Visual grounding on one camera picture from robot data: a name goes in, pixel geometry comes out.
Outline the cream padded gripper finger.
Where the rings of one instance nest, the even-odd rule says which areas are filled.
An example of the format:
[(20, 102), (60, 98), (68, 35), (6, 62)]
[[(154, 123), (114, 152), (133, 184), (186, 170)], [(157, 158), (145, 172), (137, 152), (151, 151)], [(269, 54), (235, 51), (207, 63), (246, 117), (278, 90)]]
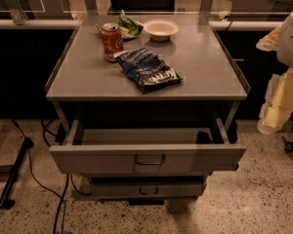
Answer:
[(256, 48), (261, 51), (276, 51), (278, 48), (278, 37), (279, 37), (280, 26), (272, 30), (264, 38), (260, 39), (256, 44)]

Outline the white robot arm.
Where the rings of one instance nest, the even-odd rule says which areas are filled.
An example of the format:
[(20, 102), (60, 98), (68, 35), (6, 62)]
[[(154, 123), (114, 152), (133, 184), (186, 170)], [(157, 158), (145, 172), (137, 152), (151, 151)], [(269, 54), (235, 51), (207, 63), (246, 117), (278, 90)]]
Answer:
[(276, 51), (277, 60), (288, 66), (282, 75), (274, 75), (267, 86), (257, 129), (268, 135), (280, 131), (293, 113), (293, 11), (281, 26), (260, 39), (256, 48)]

